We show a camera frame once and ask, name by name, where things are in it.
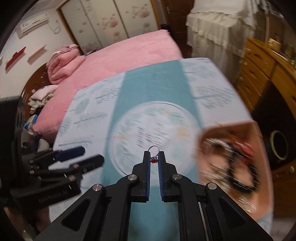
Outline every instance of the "ceiling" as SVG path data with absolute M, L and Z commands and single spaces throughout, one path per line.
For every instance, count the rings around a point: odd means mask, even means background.
M 65 0 L 39 0 L 23 17 L 28 18 L 38 12 L 59 6 Z

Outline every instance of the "wooden desk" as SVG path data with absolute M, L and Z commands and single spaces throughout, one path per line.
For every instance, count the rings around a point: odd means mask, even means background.
M 289 136 L 289 159 L 272 170 L 274 214 L 296 215 L 296 77 L 294 67 L 256 39 L 247 39 L 236 89 L 267 137 L 280 129 Z

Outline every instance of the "air conditioner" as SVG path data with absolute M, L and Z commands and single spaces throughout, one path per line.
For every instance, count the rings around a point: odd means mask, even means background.
M 43 13 L 37 17 L 34 17 L 22 24 L 20 24 L 17 28 L 17 35 L 19 38 L 24 37 L 31 31 L 35 30 L 36 28 L 46 24 L 49 20 L 49 14 Z

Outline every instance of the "folded pink quilt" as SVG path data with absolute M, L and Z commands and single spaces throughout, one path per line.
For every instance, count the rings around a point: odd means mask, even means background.
M 62 67 L 50 77 L 50 83 L 57 85 L 63 80 L 67 79 L 82 64 L 84 60 L 85 56 L 77 56 L 75 59 L 71 60 L 66 66 Z
M 131 69 L 177 59 L 182 59 L 182 54 L 166 30 L 139 35 L 94 52 L 59 84 L 33 128 L 53 143 L 78 90 Z
M 49 81 L 53 74 L 55 74 L 62 67 L 66 66 L 72 59 L 74 59 L 78 55 L 79 55 L 79 50 L 73 49 L 67 53 L 63 53 L 57 56 L 54 60 L 52 60 L 47 69 Z

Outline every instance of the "wardrobe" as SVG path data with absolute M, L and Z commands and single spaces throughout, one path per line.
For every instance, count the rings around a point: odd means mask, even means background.
M 150 0 L 68 0 L 57 11 L 83 53 L 159 29 Z

